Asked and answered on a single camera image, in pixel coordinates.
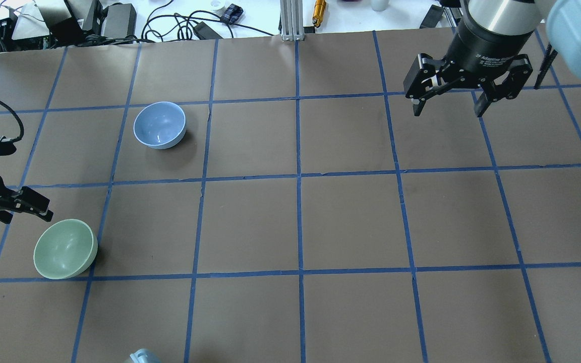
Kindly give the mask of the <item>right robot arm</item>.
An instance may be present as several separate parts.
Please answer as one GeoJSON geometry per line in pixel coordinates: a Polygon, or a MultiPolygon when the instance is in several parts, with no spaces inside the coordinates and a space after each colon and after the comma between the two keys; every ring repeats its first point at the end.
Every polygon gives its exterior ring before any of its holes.
{"type": "Polygon", "coordinates": [[[461,1],[459,6],[463,15],[445,57],[417,55],[405,77],[415,116],[432,97],[456,89],[483,90],[474,105],[477,117],[493,103],[517,97],[532,72],[521,49],[543,19],[556,31],[548,35],[545,65],[558,51],[581,77],[581,2],[461,1]]]}

